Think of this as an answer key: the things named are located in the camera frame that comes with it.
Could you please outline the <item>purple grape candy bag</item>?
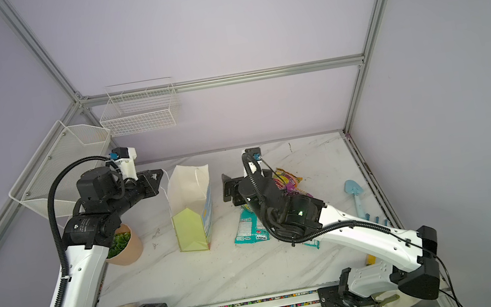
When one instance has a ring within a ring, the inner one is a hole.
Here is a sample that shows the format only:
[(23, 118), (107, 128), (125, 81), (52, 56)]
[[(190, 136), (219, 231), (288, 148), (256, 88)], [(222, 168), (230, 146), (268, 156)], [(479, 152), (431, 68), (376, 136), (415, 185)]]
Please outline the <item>purple grape candy bag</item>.
[(307, 197), (309, 197), (309, 198), (314, 197), (312, 194), (309, 194), (308, 192), (306, 192), (306, 191), (304, 191), (304, 190), (297, 189), (296, 191), (297, 191), (297, 193), (298, 193), (298, 194), (300, 194), (300, 195), (307, 196)]

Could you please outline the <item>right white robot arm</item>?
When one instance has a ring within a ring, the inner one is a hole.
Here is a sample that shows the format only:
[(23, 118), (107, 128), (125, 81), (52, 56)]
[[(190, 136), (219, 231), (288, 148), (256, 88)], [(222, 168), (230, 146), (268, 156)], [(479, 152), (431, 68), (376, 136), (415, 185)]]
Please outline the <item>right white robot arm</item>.
[(364, 307), (374, 295), (395, 290), (421, 300), (439, 297), (434, 228), (399, 229), (353, 217), (321, 199), (278, 188), (269, 171), (221, 179), (224, 202), (248, 206), (271, 237), (292, 246), (326, 240), (376, 258), (364, 268), (345, 268), (337, 285), (319, 290), (322, 307)]

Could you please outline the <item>floral paper gift bag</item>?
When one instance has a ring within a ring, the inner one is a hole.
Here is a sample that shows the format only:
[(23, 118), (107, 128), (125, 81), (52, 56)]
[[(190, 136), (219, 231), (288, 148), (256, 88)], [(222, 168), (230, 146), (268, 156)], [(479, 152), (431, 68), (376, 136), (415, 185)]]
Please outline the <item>floral paper gift bag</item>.
[(175, 166), (166, 190), (181, 252), (211, 247), (212, 192), (209, 166)]

